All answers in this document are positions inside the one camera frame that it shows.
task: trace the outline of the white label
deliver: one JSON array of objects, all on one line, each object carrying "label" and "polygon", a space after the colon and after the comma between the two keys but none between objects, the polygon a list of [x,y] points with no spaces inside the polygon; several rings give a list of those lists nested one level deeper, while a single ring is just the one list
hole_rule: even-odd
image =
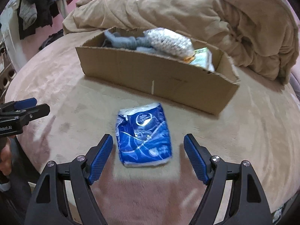
[{"label": "white label", "polygon": [[3,127],[3,128],[0,128],[0,131],[10,130],[10,129],[12,129],[11,126],[6,126],[6,127]]}]

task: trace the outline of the fuzzy beige rug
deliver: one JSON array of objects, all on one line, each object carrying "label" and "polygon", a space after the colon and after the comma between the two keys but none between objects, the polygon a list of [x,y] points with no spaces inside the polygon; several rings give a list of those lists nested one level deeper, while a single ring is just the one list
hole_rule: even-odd
[{"label": "fuzzy beige rug", "polygon": [[[35,97],[49,116],[32,121],[18,136],[34,166],[68,162],[98,144],[105,133],[115,147],[93,193],[108,224],[188,224],[205,191],[183,149],[183,137],[225,161],[249,160],[273,212],[300,186],[300,111],[290,85],[237,68],[241,86],[219,117],[84,76],[76,54],[99,31],[68,34],[35,55],[12,81],[6,101]],[[126,168],[118,158],[115,123],[119,109],[160,101],[169,125],[173,158],[156,168]],[[67,184],[74,217],[70,184]],[[224,198],[228,200],[230,187]],[[221,206],[222,219],[226,204]]]}]

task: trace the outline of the blue plastic package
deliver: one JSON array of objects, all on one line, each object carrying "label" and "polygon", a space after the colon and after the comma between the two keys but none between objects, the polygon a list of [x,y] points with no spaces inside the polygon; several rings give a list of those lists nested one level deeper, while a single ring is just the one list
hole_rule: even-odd
[{"label": "blue plastic package", "polygon": [[115,130],[124,166],[157,166],[172,157],[170,133],[160,103],[120,110]]}]

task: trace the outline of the beige blanket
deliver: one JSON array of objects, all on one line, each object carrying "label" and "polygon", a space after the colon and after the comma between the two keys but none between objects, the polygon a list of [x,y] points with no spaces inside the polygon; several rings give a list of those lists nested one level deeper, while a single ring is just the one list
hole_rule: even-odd
[{"label": "beige blanket", "polygon": [[[108,224],[187,225],[205,190],[183,149],[183,137],[192,133],[225,161],[249,160],[272,212],[295,194],[300,186],[300,111],[289,84],[282,86],[239,67],[240,88],[220,116],[214,117],[85,77],[75,46],[98,33],[68,34],[53,42],[17,73],[8,88],[6,101],[35,97],[51,108],[49,116],[30,122],[18,136],[39,171],[49,160],[62,163],[85,154],[105,133],[111,134],[112,154],[92,186]],[[154,101],[164,108],[173,158],[157,168],[126,168],[116,147],[117,113]],[[67,192],[74,205],[69,183]],[[229,192],[226,187],[218,221],[226,211]]]},{"label": "beige blanket", "polygon": [[299,54],[285,0],[80,0],[77,6],[63,22],[66,34],[112,26],[178,30],[284,84]]}]

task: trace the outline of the plastic wrapper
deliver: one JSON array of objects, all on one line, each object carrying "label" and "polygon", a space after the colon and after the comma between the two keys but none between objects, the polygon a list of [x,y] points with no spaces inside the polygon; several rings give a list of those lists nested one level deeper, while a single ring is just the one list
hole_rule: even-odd
[{"label": "plastic wrapper", "polygon": [[169,53],[181,60],[189,60],[194,55],[194,48],[189,38],[165,28],[156,28],[144,31],[151,46]]},{"label": "plastic wrapper", "polygon": [[124,166],[156,166],[172,156],[170,133],[160,103],[120,110],[116,137]]},{"label": "plastic wrapper", "polygon": [[214,65],[212,64],[212,53],[207,47],[197,49],[194,52],[194,60],[190,62],[190,65],[202,67],[211,72],[215,71]]}]

